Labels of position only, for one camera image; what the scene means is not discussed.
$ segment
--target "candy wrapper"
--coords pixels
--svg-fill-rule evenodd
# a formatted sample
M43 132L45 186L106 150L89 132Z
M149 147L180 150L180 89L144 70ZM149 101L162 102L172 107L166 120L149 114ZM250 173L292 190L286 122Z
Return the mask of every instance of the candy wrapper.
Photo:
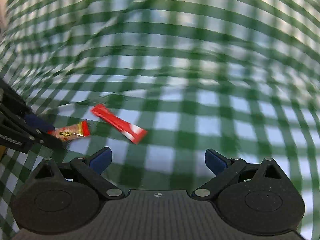
M70 141L76 138L86 137L90 135L87 121L82 121L78 124L62 127L48 133L61 139L62 141Z
M147 131L132 124L126 122L119 117L111 113L104 105L98 104L91 109L91 112L103 119L104 121L110 123L115 127L120 133L126 136L130 141L138 144L141 139L147 134Z

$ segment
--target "checkered tablecloth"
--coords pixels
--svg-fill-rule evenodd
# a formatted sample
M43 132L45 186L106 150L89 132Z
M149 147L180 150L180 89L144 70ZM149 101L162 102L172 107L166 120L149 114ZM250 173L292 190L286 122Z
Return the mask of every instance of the checkered tablecloth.
M37 113L92 136L64 151L8 150L0 163L2 239L19 229L9 201L44 158L104 146L123 189L193 190L213 175L207 148L276 159L320 236L320 0L9 0L0 76ZM103 103L148 130L138 144L90 113Z

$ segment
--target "red and white stick packet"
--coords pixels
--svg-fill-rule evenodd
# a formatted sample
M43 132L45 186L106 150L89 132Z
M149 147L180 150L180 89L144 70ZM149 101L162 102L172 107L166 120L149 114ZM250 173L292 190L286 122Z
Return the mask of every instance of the red and white stick packet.
M134 144L138 144L147 134L146 130L115 116L102 104L98 104L92 108L91 113L110 123Z

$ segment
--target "red packet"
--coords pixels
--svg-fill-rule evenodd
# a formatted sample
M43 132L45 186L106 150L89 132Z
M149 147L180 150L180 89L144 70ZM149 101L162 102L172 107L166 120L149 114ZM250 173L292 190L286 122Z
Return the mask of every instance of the red packet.
M70 141L76 138L86 137L90 135L87 121L82 121L78 124L58 128L48 133L59 138L62 141Z
M113 125L113 127L115 127L120 133L126 136L134 144L138 144L141 139L147 134L146 130L115 116L102 104L96 105L91 109L91 112L104 121Z

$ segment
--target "metal pin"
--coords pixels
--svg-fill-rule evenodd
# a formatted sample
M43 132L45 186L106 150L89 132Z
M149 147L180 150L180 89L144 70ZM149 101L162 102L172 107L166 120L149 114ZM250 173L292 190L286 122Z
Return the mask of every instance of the metal pin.
M111 188L107 190L107 195L110 197L119 197L122 194L122 190L118 188Z
M195 194L198 197L207 197L210 195L210 191L207 190L206 188L199 188L199 189L195 190Z

